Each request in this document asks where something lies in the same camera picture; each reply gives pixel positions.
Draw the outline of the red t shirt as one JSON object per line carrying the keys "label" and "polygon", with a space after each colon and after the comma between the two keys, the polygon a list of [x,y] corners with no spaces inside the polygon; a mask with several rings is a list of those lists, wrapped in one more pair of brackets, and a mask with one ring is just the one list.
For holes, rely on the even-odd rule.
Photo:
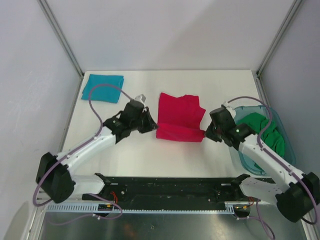
{"label": "red t shirt", "polygon": [[156,138],[174,142],[202,142],[205,131],[200,124],[205,112],[197,95],[174,97],[162,92],[158,101]]}

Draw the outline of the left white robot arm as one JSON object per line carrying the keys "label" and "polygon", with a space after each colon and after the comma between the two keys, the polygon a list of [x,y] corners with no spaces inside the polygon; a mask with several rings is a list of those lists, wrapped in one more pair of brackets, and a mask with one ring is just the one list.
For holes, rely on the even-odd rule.
{"label": "left white robot arm", "polygon": [[100,200],[107,199],[111,188],[105,177],[101,174],[76,175],[77,168],[129,137],[131,132],[144,134],[157,127],[149,108],[141,101],[130,100],[124,110],[102,121],[97,132],[87,140],[56,155],[45,153],[40,159],[35,179],[37,188],[42,189],[56,204],[73,195],[83,194],[94,194]]}

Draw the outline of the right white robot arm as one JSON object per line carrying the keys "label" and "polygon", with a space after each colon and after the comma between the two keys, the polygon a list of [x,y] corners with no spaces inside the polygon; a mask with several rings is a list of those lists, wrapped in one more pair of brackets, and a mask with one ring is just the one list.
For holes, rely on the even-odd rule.
{"label": "right white robot arm", "polygon": [[225,143],[258,164],[274,181],[268,183],[242,174],[233,181],[231,196],[242,201],[254,197],[275,205],[289,221],[301,220],[320,203],[320,179],[286,162],[268,147],[247,124],[236,124],[231,112],[223,105],[210,113],[211,123],[205,137]]}

